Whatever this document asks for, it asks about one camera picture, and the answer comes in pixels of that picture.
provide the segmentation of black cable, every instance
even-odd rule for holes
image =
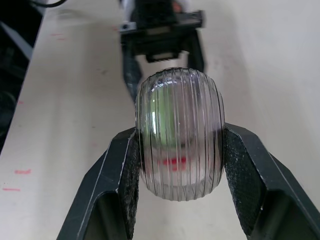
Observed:
[[[45,4],[45,3],[40,3],[40,2],[37,2],[37,1],[30,1],[30,3],[38,6],[38,7],[42,7],[42,8],[55,8],[55,7],[58,7],[62,4],[64,4],[67,0],[60,0],[60,1],[57,1],[55,3],[50,3],[50,4]]]

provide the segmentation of clear ribbed plastic object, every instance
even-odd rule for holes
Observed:
[[[150,76],[136,99],[146,187],[172,201],[211,193],[224,171],[224,125],[221,94],[206,74],[169,68]]]

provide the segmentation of red stain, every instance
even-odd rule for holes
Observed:
[[[186,165],[186,162],[187,162],[187,159],[185,156],[181,157],[180,159],[181,161],[181,165],[179,166],[180,167],[180,170],[181,171],[185,171],[187,169],[187,165]],[[171,159],[165,159],[162,161],[162,164],[165,165],[165,166],[168,166],[168,165],[172,165],[172,171],[173,172],[176,172],[178,171],[178,165],[177,165],[177,158],[176,157],[172,157]]]
[[[14,171],[15,174],[25,174],[25,175],[28,175],[31,173],[31,169],[28,169],[28,170],[15,170]]]
[[[2,188],[3,191],[20,192],[20,188]]]

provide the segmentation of ribbed plastic container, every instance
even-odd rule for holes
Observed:
[[[163,199],[204,197],[224,171],[224,105],[214,81],[188,68],[169,68],[143,82],[136,99],[140,175]]]

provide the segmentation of tabletop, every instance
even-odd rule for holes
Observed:
[[[256,133],[320,209],[317,0],[197,0],[206,73],[225,119]],[[48,9],[0,156],[4,240],[54,240],[89,168],[135,125],[122,79],[116,0]],[[144,79],[184,58],[147,65]],[[134,238],[244,240],[226,176],[208,196],[171,202],[140,181]]]

